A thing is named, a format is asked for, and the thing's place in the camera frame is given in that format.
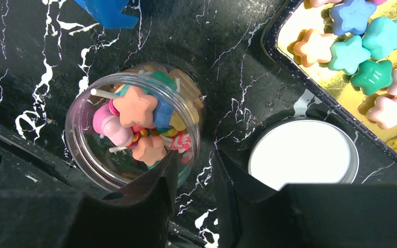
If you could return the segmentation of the clear glass jar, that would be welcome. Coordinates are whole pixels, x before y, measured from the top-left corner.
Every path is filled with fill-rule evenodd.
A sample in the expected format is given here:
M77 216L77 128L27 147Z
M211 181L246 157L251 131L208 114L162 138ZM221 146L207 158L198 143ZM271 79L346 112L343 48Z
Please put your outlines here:
M142 63L80 93L68 110L64 138L77 167L105 190L165 164L177 168L182 185L200 152L204 111L190 75Z

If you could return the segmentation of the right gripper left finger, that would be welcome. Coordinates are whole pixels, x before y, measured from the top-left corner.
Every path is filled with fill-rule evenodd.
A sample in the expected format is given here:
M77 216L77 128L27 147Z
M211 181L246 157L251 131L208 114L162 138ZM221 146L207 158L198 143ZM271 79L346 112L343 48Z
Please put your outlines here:
M177 180L165 161L102 199L0 190L0 247L165 247Z

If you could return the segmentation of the square tin of colourful candies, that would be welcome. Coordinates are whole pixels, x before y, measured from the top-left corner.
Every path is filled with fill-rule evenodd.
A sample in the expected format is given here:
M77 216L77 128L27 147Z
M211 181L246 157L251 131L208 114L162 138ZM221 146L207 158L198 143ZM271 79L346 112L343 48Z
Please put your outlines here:
M397 1L286 1L261 45L397 162Z

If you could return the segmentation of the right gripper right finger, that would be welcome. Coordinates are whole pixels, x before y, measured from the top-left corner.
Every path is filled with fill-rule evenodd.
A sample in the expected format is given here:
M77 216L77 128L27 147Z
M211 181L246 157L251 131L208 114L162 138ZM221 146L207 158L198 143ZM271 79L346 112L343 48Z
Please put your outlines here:
M397 247L397 185L288 184L274 190L219 151L219 247Z

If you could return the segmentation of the blue plastic candy bin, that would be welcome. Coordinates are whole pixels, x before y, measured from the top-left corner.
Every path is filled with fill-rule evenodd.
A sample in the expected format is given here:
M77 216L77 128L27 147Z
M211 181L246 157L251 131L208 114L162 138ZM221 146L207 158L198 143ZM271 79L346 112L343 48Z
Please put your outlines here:
M139 18L124 14L129 0L74 0L93 19L106 29L132 29Z

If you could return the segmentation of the white round jar lid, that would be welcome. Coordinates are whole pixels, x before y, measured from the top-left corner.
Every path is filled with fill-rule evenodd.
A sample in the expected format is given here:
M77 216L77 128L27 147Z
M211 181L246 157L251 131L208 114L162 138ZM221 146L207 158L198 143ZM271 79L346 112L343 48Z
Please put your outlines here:
M264 131L252 147L248 173L274 190L290 183L352 183L358 149L339 127L292 118Z

